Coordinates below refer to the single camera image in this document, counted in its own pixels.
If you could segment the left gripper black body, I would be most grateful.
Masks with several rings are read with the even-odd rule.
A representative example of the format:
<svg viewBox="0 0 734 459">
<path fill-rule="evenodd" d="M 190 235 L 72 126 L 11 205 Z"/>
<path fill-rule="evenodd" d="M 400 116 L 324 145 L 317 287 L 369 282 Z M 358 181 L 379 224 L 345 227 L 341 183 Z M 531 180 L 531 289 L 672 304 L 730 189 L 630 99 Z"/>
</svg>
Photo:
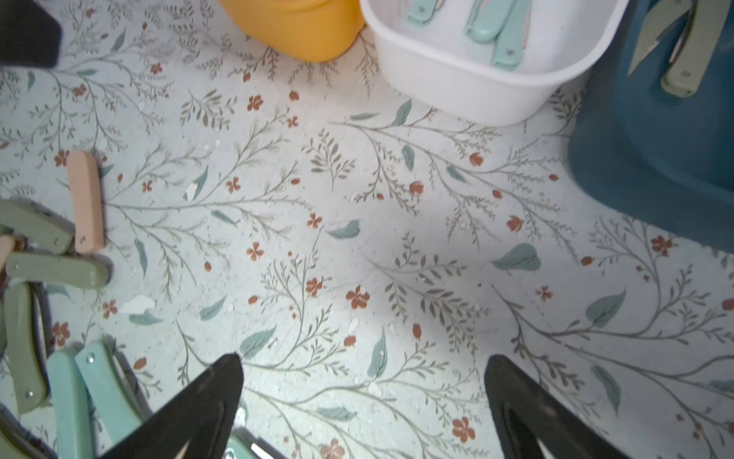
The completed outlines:
<svg viewBox="0 0 734 459">
<path fill-rule="evenodd" d="M 1 65 L 38 69 L 57 66 L 60 24 L 32 0 L 1 0 Z"/>
</svg>

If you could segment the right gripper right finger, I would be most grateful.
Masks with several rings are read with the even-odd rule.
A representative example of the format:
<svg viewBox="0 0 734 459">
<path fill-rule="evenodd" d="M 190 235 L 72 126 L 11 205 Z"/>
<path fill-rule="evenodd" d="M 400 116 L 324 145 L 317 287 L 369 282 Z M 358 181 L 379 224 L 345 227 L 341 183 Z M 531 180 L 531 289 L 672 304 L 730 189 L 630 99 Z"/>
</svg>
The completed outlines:
<svg viewBox="0 0 734 459">
<path fill-rule="evenodd" d="M 489 406 L 506 458 L 624 458 L 563 407 L 511 359 L 493 355 L 485 384 Z"/>
</svg>

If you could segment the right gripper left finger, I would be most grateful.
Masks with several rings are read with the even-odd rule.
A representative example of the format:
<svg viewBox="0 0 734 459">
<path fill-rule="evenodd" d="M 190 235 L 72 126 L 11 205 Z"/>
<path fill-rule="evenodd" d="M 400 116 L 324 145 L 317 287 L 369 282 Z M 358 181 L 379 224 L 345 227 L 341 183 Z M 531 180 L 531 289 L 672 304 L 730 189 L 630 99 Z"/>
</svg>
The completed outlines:
<svg viewBox="0 0 734 459">
<path fill-rule="evenodd" d="M 239 357 L 223 355 L 103 456 L 224 458 L 243 384 Z"/>
</svg>

